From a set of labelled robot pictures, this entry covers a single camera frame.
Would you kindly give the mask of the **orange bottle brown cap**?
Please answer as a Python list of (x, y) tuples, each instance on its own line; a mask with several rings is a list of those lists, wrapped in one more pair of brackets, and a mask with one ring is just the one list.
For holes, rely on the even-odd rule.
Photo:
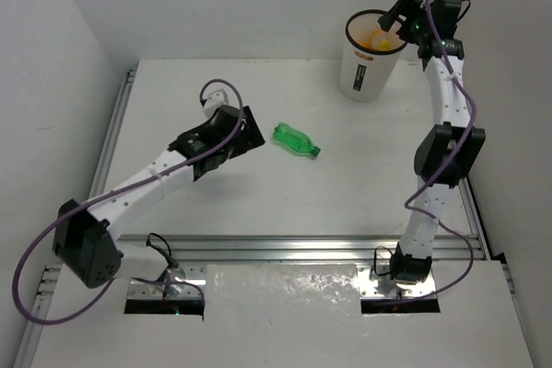
[(360, 45), (368, 49), (373, 49), (373, 50), (375, 49), (375, 46), (371, 41), (361, 41)]

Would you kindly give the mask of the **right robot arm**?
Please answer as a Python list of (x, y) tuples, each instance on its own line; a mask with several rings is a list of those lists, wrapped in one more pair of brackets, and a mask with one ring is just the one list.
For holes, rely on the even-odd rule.
[(474, 100), (463, 85), (464, 48), (455, 38), (464, 1), (398, 0), (379, 18), (386, 32), (399, 22), (399, 39), (417, 46), (434, 115), (414, 157), (418, 189), (405, 203), (411, 216), (390, 259), (389, 277), (400, 284), (429, 276), (442, 210), (486, 139), (485, 130), (474, 125)]

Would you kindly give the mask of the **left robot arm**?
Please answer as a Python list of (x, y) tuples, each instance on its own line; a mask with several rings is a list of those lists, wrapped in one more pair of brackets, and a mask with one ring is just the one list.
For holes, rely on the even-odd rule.
[(124, 231), (165, 197), (264, 143), (249, 107), (223, 105), (146, 168), (102, 194), (100, 203), (63, 204), (59, 215), (68, 219), (55, 229), (54, 254), (89, 289), (112, 278), (159, 280), (175, 259), (152, 246), (123, 244)]

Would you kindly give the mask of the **green plastic bottle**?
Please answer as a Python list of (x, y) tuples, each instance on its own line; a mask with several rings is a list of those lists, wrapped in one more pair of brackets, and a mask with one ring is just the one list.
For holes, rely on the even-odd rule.
[(285, 122), (280, 122), (273, 129), (272, 137), (274, 141), (297, 155), (316, 158), (321, 152), (307, 134), (292, 128)]

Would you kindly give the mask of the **clear bottle yellow cap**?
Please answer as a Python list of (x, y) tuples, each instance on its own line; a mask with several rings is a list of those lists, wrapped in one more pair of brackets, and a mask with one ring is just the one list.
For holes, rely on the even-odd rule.
[(400, 41), (393, 34), (375, 30), (368, 38), (368, 45), (374, 51), (389, 52), (400, 46)]

